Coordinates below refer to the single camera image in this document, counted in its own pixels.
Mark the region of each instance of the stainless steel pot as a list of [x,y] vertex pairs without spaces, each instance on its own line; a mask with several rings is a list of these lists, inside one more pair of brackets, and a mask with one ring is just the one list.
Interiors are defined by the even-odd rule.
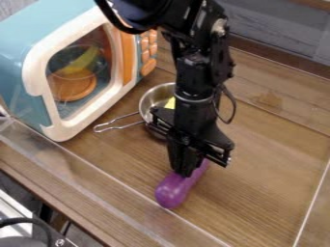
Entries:
[[[142,98],[139,100],[139,111],[132,112],[130,114],[126,114],[122,117],[114,119],[112,121],[110,121],[107,123],[102,123],[102,124],[96,125],[94,127],[94,132],[100,133],[100,132],[104,132],[107,130],[123,129],[123,128],[127,128],[130,126],[151,122],[152,115],[150,113],[150,109],[154,106],[160,106],[160,107],[166,106],[168,100],[174,96],[174,85],[175,85],[174,82],[168,82],[168,83],[164,83],[164,84],[154,87],[152,89],[150,89],[144,93],[144,95],[142,96]],[[115,125],[115,126],[112,125],[112,123],[116,122],[118,120],[124,119],[124,118],[134,116],[136,114],[140,115],[143,121],[130,123],[126,125]]]

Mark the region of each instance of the toy microwave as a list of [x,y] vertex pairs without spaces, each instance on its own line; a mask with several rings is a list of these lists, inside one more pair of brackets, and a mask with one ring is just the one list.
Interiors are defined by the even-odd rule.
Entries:
[[0,22],[0,97],[55,141],[72,138],[155,68],[156,31],[120,32],[92,0],[39,0]]

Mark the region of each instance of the gray wall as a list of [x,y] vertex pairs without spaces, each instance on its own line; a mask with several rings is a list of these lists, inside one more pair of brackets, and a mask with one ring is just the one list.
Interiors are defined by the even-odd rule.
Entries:
[[[0,0],[0,21],[35,1]],[[218,1],[235,34],[330,65],[330,13],[289,0]]]

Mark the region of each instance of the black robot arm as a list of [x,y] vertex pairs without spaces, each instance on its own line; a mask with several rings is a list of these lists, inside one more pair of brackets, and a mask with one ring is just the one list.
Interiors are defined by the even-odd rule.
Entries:
[[[230,163],[234,142],[221,131],[221,96],[237,109],[225,82],[233,77],[227,17],[217,0],[95,0],[114,25],[136,34],[162,27],[171,44],[177,67],[175,109],[154,107],[148,127],[167,139],[172,170],[189,177],[210,159],[223,167]],[[120,19],[131,26],[118,24]]]

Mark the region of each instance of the purple object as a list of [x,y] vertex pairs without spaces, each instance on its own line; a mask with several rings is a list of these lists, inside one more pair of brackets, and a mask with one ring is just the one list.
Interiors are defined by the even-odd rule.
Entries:
[[201,167],[194,171],[190,178],[183,178],[174,172],[167,175],[155,191],[155,197],[162,207],[175,208],[185,202],[190,190],[207,168],[209,160],[205,159]]

